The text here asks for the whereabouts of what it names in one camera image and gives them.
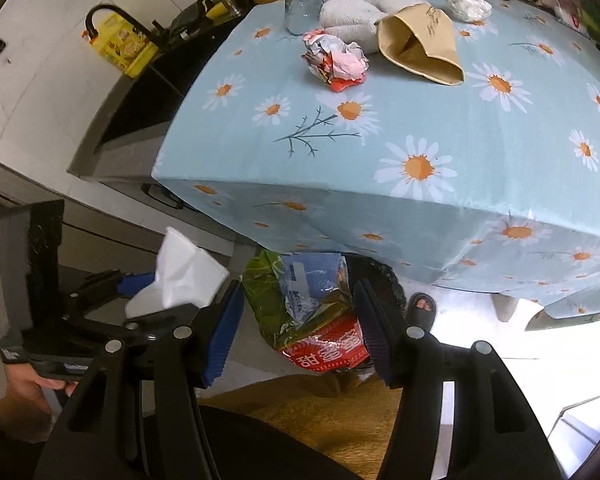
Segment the person's left hand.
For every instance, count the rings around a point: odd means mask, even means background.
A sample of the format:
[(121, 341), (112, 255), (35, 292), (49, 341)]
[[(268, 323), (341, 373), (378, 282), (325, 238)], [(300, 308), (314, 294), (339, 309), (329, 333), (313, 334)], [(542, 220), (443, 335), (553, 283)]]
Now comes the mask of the person's left hand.
[(42, 412), (50, 414), (50, 404), (46, 400), (44, 390), (62, 391), (71, 396), (76, 390), (77, 382), (65, 382), (40, 376), (30, 364), (7, 364), (6, 398), (19, 403), (36, 406)]

